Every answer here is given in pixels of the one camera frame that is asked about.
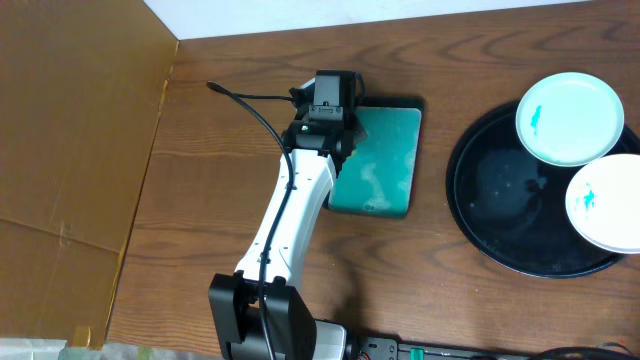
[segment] white wall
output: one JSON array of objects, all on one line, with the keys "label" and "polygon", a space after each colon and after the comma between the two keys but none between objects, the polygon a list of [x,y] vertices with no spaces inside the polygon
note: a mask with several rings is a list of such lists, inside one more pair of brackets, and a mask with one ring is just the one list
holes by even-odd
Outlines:
[{"label": "white wall", "polygon": [[145,0],[178,40],[582,0]]}]

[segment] black container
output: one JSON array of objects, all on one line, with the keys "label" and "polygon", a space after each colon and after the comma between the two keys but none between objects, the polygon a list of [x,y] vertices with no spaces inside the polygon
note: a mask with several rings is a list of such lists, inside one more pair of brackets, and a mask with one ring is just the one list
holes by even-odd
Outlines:
[{"label": "black container", "polygon": [[[565,211],[569,182],[582,167],[558,167],[531,155],[516,133],[518,101],[480,118],[460,138],[447,169],[451,213],[485,255],[515,271],[547,278],[585,276],[623,255],[578,234]],[[640,153],[626,128],[609,154]]]}]

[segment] wood grain surface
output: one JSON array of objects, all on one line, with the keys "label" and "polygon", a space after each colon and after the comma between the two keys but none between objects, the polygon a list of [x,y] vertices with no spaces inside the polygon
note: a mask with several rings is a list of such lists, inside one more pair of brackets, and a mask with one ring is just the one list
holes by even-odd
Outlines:
[{"label": "wood grain surface", "polygon": [[[314,317],[404,341],[640,351],[640,257],[579,279],[521,275],[465,239],[445,196],[465,129],[553,73],[604,79],[640,133],[639,30],[640,1],[603,1],[181,42],[109,340],[220,354],[207,289],[251,243],[280,154],[205,82],[286,94],[333,68],[362,72],[370,94],[421,96],[428,110],[405,219],[320,212],[302,290]],[[292,120],[286,102],[252,104],[278,131]]]}]

